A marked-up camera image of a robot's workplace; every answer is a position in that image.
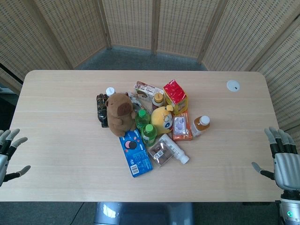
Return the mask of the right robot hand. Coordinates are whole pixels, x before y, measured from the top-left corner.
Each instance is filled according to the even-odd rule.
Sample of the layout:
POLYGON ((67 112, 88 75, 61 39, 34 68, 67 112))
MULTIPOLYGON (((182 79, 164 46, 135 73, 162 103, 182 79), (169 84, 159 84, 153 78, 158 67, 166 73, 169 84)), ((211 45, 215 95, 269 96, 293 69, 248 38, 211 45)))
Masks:
POLYGON ((274 171, 262 169, 256 162, 252 167, 261 175, 274 180, 279 188, 286 191, 300 189, 300 154, 293 138, 281 129, 265 128, 270 143, 274 171))

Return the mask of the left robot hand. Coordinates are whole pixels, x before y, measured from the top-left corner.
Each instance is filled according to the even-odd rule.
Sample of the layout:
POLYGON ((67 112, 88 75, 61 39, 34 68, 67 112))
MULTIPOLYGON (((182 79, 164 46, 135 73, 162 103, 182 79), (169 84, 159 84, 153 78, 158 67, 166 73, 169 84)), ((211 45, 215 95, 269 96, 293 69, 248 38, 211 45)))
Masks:
POLYGON ((13 142, 13 139, 18 135, 20 129, 1 130, 0 131, 0 185, 4 182, 19 178, 26 174, 31 168, 30 165, 25 166, 22 170, 7 174, 9 162, 17 150, 17 148, 28 140, 27 137, 22 137, 13 142))

